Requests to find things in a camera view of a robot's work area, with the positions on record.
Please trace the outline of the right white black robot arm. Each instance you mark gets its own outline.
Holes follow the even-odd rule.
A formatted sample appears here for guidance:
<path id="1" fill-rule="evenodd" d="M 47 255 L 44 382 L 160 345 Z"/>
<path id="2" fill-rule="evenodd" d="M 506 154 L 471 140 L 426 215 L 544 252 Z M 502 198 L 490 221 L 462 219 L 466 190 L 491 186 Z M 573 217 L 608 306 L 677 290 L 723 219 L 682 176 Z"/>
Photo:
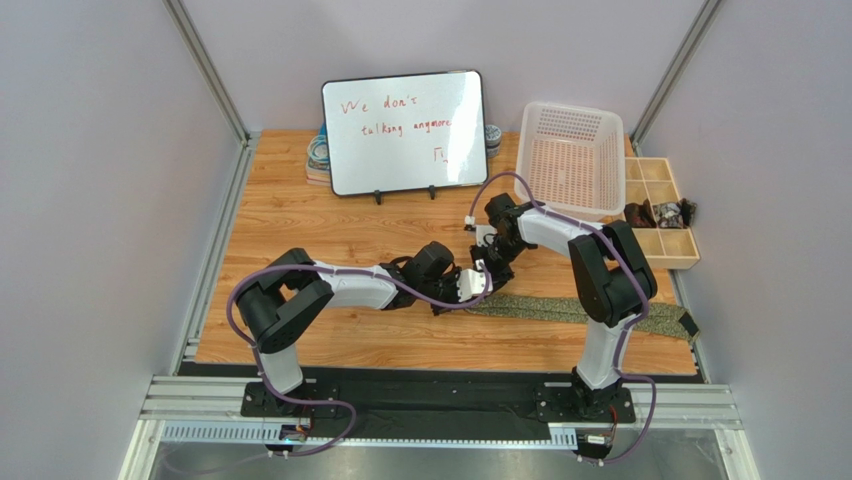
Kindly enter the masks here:
<path id="1" fill-rule="evenodd" d="M 589 325 L 581 360 L 572 371 L 570 402 L 581 416 L 602 414 L 617 398 L 624 347 L 649 310 L 657 282 L 629 224 L 586 223 L 508 194 L 485 206 L 470 252 L 498 291 L 514 277 L 511 264 L 526 250 L 545 247 L 569 258 Z"/>

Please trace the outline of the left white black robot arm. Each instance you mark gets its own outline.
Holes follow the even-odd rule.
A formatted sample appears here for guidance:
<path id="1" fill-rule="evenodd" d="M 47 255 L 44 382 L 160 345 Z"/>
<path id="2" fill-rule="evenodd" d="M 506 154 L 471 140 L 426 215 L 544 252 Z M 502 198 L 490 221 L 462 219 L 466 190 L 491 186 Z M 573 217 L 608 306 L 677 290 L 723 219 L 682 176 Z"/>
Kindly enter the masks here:
<path id="1" fill-rule="evenodd" d="M 287 395 L 304 381 L 296 342 L 320 313 L 349 307 L 392 311 L 423 301 L 438 315 L 463 302 L 461 277 L 454 255 L 435 241 L 413 256 L 368 268 L 330 265 L 292 248 L 238 283 L 226 316 L 233 322 L 233 311 L 239 312 L 259 372 L 274 391 Z"/>

